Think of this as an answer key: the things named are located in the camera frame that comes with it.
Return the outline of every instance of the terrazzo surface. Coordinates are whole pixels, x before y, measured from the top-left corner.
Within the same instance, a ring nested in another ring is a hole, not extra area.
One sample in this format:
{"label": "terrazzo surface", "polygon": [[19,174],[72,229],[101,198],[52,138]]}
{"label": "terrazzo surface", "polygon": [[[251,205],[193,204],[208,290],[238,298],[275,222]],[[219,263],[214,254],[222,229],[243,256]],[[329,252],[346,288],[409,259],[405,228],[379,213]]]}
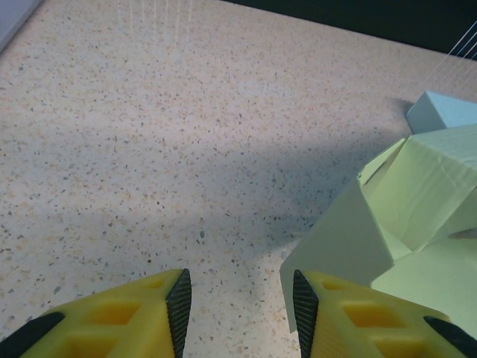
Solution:
{"label": "terrazzo surface", "polygon": [[[0,54],[0,337],[184,267],[185,357],[299,357],[279,266],[442,59],[220,1],[45,0]],[[432,86],[476,99],[455,64]]]}

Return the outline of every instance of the dark background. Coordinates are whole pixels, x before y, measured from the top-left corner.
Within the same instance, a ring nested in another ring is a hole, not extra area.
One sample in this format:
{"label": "dark background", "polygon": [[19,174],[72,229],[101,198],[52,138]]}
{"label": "dark background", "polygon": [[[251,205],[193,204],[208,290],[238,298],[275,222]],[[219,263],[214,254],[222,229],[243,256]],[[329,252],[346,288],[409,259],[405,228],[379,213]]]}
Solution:
{"label": "dark background", "polygon": [[444,53],[448,53],[477,20],[477,0],[226,1]]}

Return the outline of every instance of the paper flap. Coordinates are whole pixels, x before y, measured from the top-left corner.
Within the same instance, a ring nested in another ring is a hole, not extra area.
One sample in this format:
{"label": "paper flap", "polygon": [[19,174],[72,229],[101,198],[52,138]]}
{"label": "paper flap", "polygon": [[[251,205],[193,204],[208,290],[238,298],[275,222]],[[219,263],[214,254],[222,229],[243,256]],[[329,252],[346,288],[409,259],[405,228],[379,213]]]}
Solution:
{"label": "paper flap", "polygon": [[367,196],[379,225],[412,251],[436,234],[477,184],[477,125],[411,136]]}
{"label": "paper flap", "polygon": [[321,271],[369,286],[392,265],[391,255],[355,179],[280,268],[291,330],[295,329],[292,304],[295,270]]}

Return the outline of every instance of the rectangular cutout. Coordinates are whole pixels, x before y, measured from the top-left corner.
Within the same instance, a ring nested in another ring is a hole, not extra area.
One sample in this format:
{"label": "rectangular cutout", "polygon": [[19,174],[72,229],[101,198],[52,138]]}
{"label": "rectangular cutout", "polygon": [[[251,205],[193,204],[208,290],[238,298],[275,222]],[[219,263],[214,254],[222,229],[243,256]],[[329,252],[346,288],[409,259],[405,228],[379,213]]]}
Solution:
{"label": "rectangular cutout", "polygon": [[84,319],[88,324],[124,325],[139,309],[139,302],[104,302],[95,307]]}
{"label": "rectangular cutout", "polygon": [[380,339],[374,342],[384,358],[444,358],[424,341]]}
{"label": "rectangular cutout", "polygon": [[343,305],[343,310],[357,327],[401,328],[405,326],[390,308],[381,304],[353,302]]}

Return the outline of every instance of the light green paper box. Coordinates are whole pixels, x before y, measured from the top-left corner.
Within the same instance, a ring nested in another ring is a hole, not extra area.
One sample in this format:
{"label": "light green paper box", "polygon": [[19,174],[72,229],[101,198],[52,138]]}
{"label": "light green paper box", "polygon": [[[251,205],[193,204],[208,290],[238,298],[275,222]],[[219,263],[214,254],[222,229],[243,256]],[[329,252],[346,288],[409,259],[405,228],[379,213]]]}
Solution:
{"label": "light green paper box", "polygon": [[300,269],[440,310],[477,337],[476,187],[477,125],[413,135],[371,160],[282,264],[291,330]]}

